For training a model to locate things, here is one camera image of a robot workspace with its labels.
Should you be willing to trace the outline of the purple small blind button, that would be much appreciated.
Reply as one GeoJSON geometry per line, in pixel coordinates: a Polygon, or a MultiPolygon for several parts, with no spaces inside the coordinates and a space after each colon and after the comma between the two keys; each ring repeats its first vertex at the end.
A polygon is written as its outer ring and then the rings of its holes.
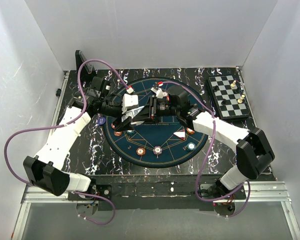
{"type": "Polygon", "coordinates": [[[102,125],[104,125],[106,123],[106,118],[105,117],[99,117],[98,119],[97,119],[97,124],[99,125],[99,126],[102,126],[102,125]]]}

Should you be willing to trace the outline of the orange poker chip stack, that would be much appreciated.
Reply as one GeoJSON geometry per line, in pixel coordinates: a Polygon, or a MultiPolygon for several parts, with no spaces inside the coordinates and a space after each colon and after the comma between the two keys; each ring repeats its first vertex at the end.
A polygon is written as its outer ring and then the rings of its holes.
{"type": "Polygon", "coordinates": [[[136,150],[136,153],[137,153],[137,155],[139,155],[139,156],[143,156],[143,155],[146,153],[146,149],[143,148],[143,147],[139,147],[139,148],[136,150]]]}

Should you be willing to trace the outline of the white-blue poker chip stack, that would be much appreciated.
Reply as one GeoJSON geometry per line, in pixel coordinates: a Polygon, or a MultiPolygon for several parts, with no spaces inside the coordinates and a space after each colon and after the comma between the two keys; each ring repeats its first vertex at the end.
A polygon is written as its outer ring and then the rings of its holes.
{"type": "Polygon", "coordinates": [[[155,146],[155,147],[153,148],[153,153],[154,153],[155,155],[160,155],[160,154],[162,153],[162,148],[161,148],[160,146],[155,146]]]}

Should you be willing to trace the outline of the green poker chip stack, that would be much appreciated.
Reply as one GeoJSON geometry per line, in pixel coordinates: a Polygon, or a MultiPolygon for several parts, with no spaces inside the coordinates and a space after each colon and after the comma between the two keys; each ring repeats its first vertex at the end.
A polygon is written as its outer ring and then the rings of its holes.
{"type": "Polygon", "coordinates": [[[196,145],[195,145],[193,142],[189,142],[189,143],[186,145],[186,149],[187,149],[188,151],[193,151],[195,148],[196,148],[196,145]]]}

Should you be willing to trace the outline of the blue playing card deck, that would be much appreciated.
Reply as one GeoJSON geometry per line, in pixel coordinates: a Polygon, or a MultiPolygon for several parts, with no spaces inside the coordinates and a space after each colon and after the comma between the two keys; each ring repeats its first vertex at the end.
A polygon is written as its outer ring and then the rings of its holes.
{"type": "Polygon", "coordinates": [[[143,107],[138,107],[138,108],[134,108],[134,109],[131,109],[131,110],[127,110],[122,115],[121,121],[124,122],[128,118],[132,118],[133,119],[142,109],[143,109],[143,107]]]}

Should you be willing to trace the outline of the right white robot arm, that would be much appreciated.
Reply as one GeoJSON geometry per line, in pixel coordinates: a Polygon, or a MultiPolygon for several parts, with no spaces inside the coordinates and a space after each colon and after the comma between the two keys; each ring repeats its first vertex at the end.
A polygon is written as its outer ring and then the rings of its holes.
{"type": "Polygon", "coordinates": [[[256,180],[275,159],[263,130],[240,128],[215,117],[207,107],[201,110],[190,106],[188,95],[191,91],[176,82],[172,87],[177,94],[169,96],[172,109],[168,113],[177,116],[184,127],[209,135],[213,141],[218,140],[236,153],[236,165],[209,189],[217,200],[229,198],[244,182],[256,180]]]}

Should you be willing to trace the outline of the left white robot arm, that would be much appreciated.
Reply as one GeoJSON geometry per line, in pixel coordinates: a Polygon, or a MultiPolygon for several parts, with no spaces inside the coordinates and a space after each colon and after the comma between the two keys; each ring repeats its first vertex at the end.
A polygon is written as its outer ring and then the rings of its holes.
{"type": "Polygon", "coordinates": [[[31,185],[55,196],[71,191],[79,192],[85,200],[96,196],[96,187],[90,177],[64,172],[62,168],[77,137],[94,115],[101,113],[120,117],[127,112],[129,104],[136,103],[133,88],[126,85],[125,89],[122,101],[112,104],[106,99],[111,90],[111,83],[105,79],[94,77],[89,87],[79,88],[68,103],[61,122],[44,146],[35,156],[27,156],[23,161],[31,185]]]}

